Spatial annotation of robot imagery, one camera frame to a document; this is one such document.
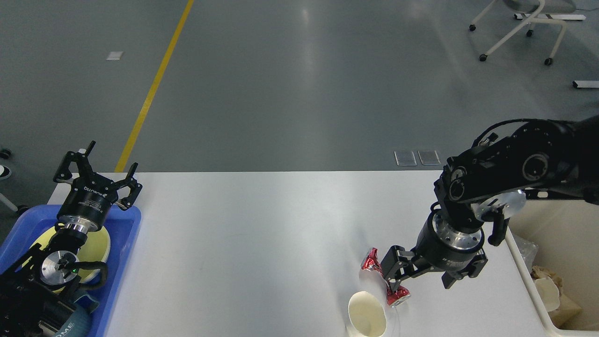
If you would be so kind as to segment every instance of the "red candy wrapper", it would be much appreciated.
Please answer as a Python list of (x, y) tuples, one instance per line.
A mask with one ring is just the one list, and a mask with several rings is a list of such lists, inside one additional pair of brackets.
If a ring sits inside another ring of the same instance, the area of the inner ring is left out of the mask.
[(380, 277), (383, 279), (383, 282), (385, 282), (385, 285), (387, 286), (387, 304), (393, 308), (410, 298), (410, 291), (402, 285), (397, 288), (397, 291), (391, 290), (391, 285), (383, 277), (383, 270), (380, 267), (379, 259), (376, 255), (377, 250), (378, 249), (376, 248), (372, 248), (370, 252), (368, 252), (364, 258), (364, 261), (362, 262), (362, 269), (379, 273)]

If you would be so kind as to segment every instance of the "white metal bar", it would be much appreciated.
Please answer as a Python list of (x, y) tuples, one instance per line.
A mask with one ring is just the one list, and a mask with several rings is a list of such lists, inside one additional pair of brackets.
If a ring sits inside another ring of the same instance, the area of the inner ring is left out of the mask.
[(599, 81), (580, 81), (572, 82), (574, 88), (599, 88)]
[[(517, 13), (514, 14), (516, 20), (522, 20), (525, 17), (529, 17), (530, 14)], [(583, 21), (586, 19), (586, 16), (583, 14), (539, 14), (537, 17), (541, 19), (556, 19), (556, 20), (565, 20), (565, 21)]]
[(9, 199), (7, 199), (2, 193), (0, 193), (0, 201), (3, 202), (13, 212), (17, 212), (19, 209)]

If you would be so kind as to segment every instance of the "yellow plate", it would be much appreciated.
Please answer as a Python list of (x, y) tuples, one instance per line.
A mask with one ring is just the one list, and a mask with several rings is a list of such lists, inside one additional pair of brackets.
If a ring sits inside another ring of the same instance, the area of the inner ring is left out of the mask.
[[(37, 240), (33, 243), (39, 243), (42, 246), (42, 249), (45, 248), (48, 243), (50, 243), (50, 239), (56, 232), (54, 231), (54, 227), (48, 229), (44, 232), (44, 234), (40, 235)], [(77, 257), (79, 261), (85, 262), (95, 262), (102, 261), (106, 262), (108, 260), (108, 253), (110, 252), (110, 235), (105, 227), (102, 227), (100, 231), (94, 231), (87, 234), (87, 241), (79, 249), (77, 253)], [(81, 276), (81, 283), (87, 283), (91, 281), (97, 274), (99, 270), (86, 270), (80, 269), (79, 276)]]

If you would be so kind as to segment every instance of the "black robotic arm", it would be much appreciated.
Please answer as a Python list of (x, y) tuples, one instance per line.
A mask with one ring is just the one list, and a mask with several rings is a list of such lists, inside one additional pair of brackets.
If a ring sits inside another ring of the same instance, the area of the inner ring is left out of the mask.
[[(526, 122), (497, 141), (488, 132), (500, 125)], [(376, 250), (362, 264), (377, 270), (388, 285), (389, 304), (402, 299), (401, 281), (427, 272), (444, 272), (445, 288), (465, 276), (478, 276), (487, 258), (484, 222), (493, 222), (489, 243), (505, 238), (509, 218), (526, 202), (527, 188), (582, 198), (599, 204), (599, 116), (581, 122), (518, 119), (487, 129), (472, 147), (447, 159), (434, 182), (431, 206), (416, 245), (410, 251), (392, 246), (380, 264)]]

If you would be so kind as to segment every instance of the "white table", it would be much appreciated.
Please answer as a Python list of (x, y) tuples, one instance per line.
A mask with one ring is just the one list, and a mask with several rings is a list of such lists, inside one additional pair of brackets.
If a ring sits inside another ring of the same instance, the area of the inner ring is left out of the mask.
[[(138, 173), (141, 229), (106, 335), (346, 336), (349, 297), (382, 298), (364, 255), (414, 246), (439, 173)], [(385, 336), (545, 336), (506, 243), (485, 248), (480, 276), (450, 290), (441, 273), (404, 281)]]

